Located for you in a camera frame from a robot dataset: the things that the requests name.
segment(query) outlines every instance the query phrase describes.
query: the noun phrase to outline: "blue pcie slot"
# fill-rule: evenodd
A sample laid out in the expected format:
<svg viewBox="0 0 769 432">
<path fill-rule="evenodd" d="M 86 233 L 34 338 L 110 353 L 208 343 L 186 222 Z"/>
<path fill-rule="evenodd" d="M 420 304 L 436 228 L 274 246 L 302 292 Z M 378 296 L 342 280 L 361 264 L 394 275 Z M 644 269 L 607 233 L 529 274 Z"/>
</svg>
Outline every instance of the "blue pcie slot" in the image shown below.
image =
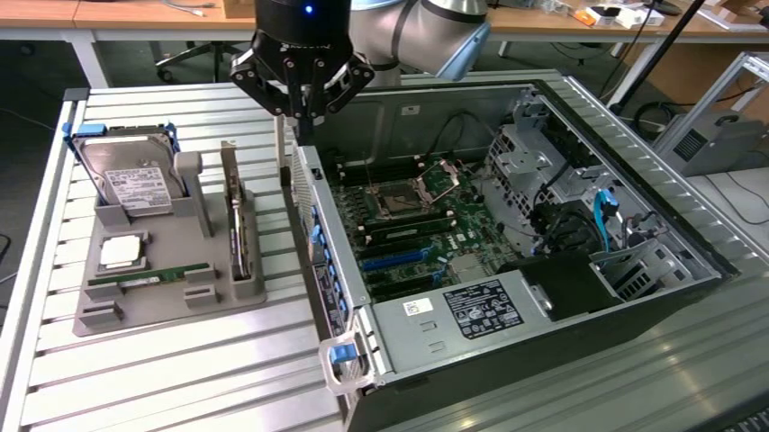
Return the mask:
<svg viewBox="0 0 769 432">
<path fill-rule="evenodd" d="M 409 264 L 416 263 L 417 261 L 423 261 L 425 258 L 428 258 L 428 254 L 432 248 L 433 247 L 425 247 L 413 252 L 407 252 L 405 254 L 366 261 L 364 263 L 364 271 L 370 272 L 373 270 L 380 270 L 381 268 L 400 266 L 401 264 Z"/>
</svg>

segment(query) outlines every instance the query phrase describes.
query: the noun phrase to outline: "motherboard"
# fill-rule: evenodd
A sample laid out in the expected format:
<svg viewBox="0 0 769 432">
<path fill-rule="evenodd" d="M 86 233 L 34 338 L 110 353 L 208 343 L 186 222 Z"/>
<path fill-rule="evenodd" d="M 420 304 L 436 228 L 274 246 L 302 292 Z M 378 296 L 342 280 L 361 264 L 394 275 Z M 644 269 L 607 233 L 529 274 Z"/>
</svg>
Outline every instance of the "motherboard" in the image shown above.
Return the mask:
<svg viewBox="0 0 769 432">
<path fill-rule="evenodd" d="M 358 268 L 378 302 L 493 275 L 521 257 L 473 173 L 461 167 L 463 162 L 429 157 L 401 169 L 348 168 L 332 182 Z"/>
</svg>

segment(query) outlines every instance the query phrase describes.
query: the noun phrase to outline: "blue cable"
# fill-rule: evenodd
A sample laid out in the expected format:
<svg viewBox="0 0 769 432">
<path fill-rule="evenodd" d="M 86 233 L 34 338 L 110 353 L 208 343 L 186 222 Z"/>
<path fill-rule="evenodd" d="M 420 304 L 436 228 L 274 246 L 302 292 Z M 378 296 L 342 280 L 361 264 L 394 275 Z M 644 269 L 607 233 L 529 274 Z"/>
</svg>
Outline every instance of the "blue cable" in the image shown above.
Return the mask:
<svg viewBox="0 0 769 432">
<path fill-rule="evenodd" d="M 604 212 L 601 210 L 601 206 L 604 204 L 609 204 L 616 207 L 620 206 L 617 198 L 615 198 L 615 195 L 607 189 L 599 190 L 599 193 L 596 194 L 596 199 L 593 201 L 593 215 L 596 217 L 596 225 L 599 226 L 601 237 L 604 237 L 604 249 L 607 252 L 609 252 L 609 233 L 607 231 L 607 226 L 604 225 Z"/>
</svg>

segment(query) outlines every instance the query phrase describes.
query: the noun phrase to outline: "aluminum profile table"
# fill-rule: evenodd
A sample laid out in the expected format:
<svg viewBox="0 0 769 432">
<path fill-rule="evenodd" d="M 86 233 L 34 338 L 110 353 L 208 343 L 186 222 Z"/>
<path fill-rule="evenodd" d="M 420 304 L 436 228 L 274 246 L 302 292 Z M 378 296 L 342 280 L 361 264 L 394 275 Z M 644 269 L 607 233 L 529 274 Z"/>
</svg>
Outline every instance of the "aluminum profile table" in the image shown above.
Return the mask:
<svg viewBox="0 0 769 432">
<path fill-rule="evenodd" d="M 479 73 L 471 79 L 532 77 L 545 79 L 568 99 L 591 102 L 556 71 Z M 428 82 L 433 78 L 405 80 L 408 85 Z M 597 110 L 589 103 L 581 108 L 592 124 L 607 118 Z M 221 84 L 94 90 L 87 101 L 65 104 L 61 123 L 67 121 L 111 126 L 174 122 L 182 149 L 206 152 L 202 182 L 209 191 L 222 188 L 220 143 L 236 140 L 242 177 L 257 195 L 269 301 L 256 310 L 94 337 L 73 335 L 94 189 L 57 133 L 0 338 L 3 431 L 341 431 L 280 193 L 272 117 L 233 85 Z M 599 130 L 633 154 L 623 130 Z M 676 182 L 664 187 L 679 208 L 694 206 L 696 192 L 683 193 Z M 748 249 L 726 228 L 734 228 L 728 221 L 714 220 L 700 207 L 688 214 L 731 251 L 747 273 L 742 281 L 631 343 L 394 430 L 679 431 L 764 392 L 766 251 Z"/>
</svg>

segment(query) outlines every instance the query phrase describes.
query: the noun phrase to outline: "black pole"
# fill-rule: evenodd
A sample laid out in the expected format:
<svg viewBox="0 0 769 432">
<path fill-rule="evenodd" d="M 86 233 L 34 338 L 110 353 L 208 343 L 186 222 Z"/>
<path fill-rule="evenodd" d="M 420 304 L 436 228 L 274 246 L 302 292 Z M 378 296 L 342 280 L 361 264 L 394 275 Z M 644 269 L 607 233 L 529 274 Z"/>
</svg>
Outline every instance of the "black pole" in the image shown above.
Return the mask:
<svg viewBox="0 0 769 432">
<path fill-rule="evenodd" d="M 692 17 L 695 16 L 695 14 L 698 14 L 698 11 L 700 10 L 704 3 L 706 3 L 706 0 L 695 0 L 692 2 L 690 9 L 687 9 L 687 13 L 682 16 L 682 19 L 679 20 L 679 23 L 676 24 L 674 31 L 671 32 L 671 34 L 668 35 L 668 37 L 663 41 L 663 45 L 660 45 L 660 49 L 657 50 L 657 52 L 652 56 L 649 63 L 647 63 L 647 66 L 644 67 L 641 74 L 639 74 L 639 76 L 636 77 L 636 81 L 633 81 L 633 84 L 631 85 L 631 88 L 628 89 L 628 91 L 623 95 L 620 102 L 615 103 L 609 107 L 609 110 L 612 110 L 612 112 L 615 114 L 617 114 L 617 115 L 623 114 L 623 110 L 625 109 L 625 105 L 628 104 L 628 101 L 633 98 L 633 95 L 636 95 L 636 92 L 639 91 L 639 87 L 641 87 L 641 84 L 644 83 L 644 81 L 649 77 L 649 74 L 652 74 L 652 71 L 655 70 L 657 63 L 660 63 L 663 56 L 666 56 L 666 53 L 671 49 L 674 42 L 676 42 L 676 39 L 679 38 L 679 36 L 682 35 L 682 32 L 684 31 L 684 27 L 687 27 L 687 24 L 690 24 Z"/>
</svg>

